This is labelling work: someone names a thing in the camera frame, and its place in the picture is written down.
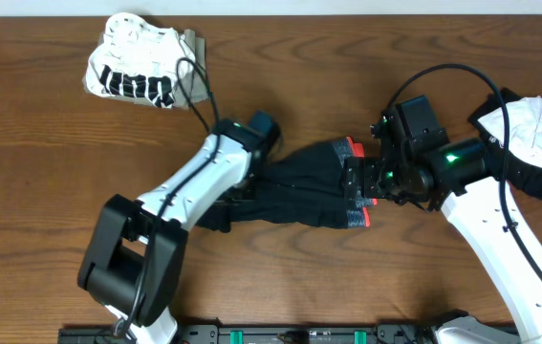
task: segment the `black cloth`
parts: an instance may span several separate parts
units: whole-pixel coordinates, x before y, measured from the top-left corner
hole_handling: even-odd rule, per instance
[[[509,89],[502,90],[502,98],[506,103],[520,100],[521,97]],[[468,121],[474,125],[481,140],[488,147],[488,151],[493,158],[491,165],[492,174],[495,178],[500,178],[500,166],[504,147],[500,145],[500,141],[492,136],[483,125],[479,122],[479,118],[495,111],[500,107],[500,104],[493,95],[488,96],[488,100],[483,103],[469,118]],[[509,152],[509,170],[508,180],[514,187],[522,190],[526,194],[542,200],[542,167],[528,164]]]
[[[365,226],[364,206],[372,200],[346,200],[343,161],[353,156],[347,139],[298,150],[262,168],[249,186],[252,200],[213,205],[197,225],[228,232],[231,222],[264,220],[274,224],[348,228]]]

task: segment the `green light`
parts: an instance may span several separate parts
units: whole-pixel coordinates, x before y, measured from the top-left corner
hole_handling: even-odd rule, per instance
[[[460,157],[454,156],[453,154],[447,154],[444,157],[446,158],[447,161],[449,161],[449,163],[454,162],[460,158]]]

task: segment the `black fabric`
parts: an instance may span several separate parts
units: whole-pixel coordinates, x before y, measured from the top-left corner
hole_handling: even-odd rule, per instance
[[[223,232],[231,222],[253,220],[347,228],[350,210],[363,210],[344,198],[342,174],[333,143],[314,144],[266,165],[250,186],[253,200],[215,204],[197,225]]]
[[[502,90],[502,97],[506,103],[521,99],[519,95],[509,89]],[[483,125],[479,118],[495,111],[500,107],[494,96],[489,95],[488,100],[483,103],[471,116],[468,121],[474,125],[481,140],[488,147],[489,152],[495,163],[492,166],[492,174],[495,178],[500,177],[500,162],[504,154],[504,148],[500,145],[497,138],[493,137]],[[528,164],[509,152],[509,171],[508,180],[514,187],[522,190],[526,194],[542,200],[542,167]]]

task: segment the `green strip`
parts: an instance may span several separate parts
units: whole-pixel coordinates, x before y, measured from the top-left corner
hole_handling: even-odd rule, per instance
[[[243,344],[243,331],[232,331],[230,333],[230,344]]]
[[[366,331],[355,331],[354,339],[354,344],[366,344]]]

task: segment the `wooden table top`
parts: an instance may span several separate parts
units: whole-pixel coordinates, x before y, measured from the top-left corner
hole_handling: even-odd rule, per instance
[[[112,316],[76,285],[102,205],[136,198],[200,147],[191,112],[110,101],[81,79],[106,18],[0,18],[0,343],[51,343],[65,324]],[[206,38],[222,115],[254,110],[282,126],[287,155],[352,136],[410,76],[442,62],[475,66],[525,96],[542,96],[542,16],[161,17]],[[441,71],[427,94],[452,139],[488,89]],[[210,118],[208,103],[202,106]],[[542,242],[542,202],[515,192]],[[456,308],[510,321],[466,241],[441,214],[381,201],[368,229],[264,222],[191,234],[178,317],[225,324],[365,324]]]

